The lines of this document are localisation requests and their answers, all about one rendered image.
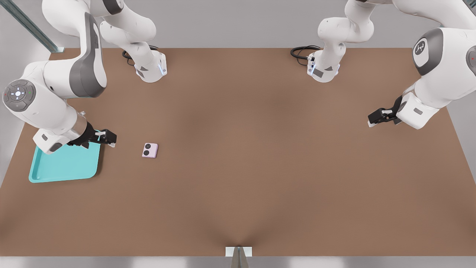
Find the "silver frame post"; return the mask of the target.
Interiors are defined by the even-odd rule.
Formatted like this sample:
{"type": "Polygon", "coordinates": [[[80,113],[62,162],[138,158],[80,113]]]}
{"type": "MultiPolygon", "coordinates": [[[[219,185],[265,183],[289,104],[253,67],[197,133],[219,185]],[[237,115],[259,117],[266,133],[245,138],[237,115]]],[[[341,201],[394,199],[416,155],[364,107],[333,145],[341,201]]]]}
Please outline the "silver frame post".
{"type": "Polygon", "coordinates": [[[44,32],[12,1],[0,0],[2,6],[20,25],[33,35],[50,53],[63,53],[64,47],[58,47],[44,32]]]}
{"type": "Polygon", "coordinates": [[[247,257],[252,256],[252,247],[227,246],[225,256],[231,257],[231,268],[249,268],[247,257]]]}

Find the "pale blue-green tray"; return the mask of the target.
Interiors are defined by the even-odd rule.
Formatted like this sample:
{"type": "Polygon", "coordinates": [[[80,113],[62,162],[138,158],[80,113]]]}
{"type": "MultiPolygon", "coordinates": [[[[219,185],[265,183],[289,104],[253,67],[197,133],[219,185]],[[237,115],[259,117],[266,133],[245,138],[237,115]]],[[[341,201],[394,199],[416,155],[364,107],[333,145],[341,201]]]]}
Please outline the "pale blue-green tray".
{"type": "Polygon", "coordinates": [[[97,172],[100,144],[90,143],[88,148],[64,145],[53,154],[36,147],[29,171],[33,183],[88,179],[97,172]]]}

